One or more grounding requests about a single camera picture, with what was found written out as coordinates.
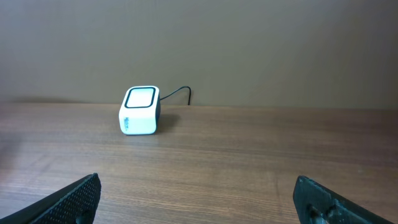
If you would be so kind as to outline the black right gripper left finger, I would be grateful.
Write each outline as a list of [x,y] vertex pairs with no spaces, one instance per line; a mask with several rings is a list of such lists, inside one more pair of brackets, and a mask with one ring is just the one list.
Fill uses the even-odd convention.
[[100,178],[93,173],[2,218],[1,224],[92,224],[100,197]]

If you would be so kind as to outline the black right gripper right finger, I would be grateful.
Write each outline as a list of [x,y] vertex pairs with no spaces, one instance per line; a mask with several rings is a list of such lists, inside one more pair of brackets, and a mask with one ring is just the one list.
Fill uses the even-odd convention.
[[300,223],[392,224],[304,175],[297,177],[293,201]]

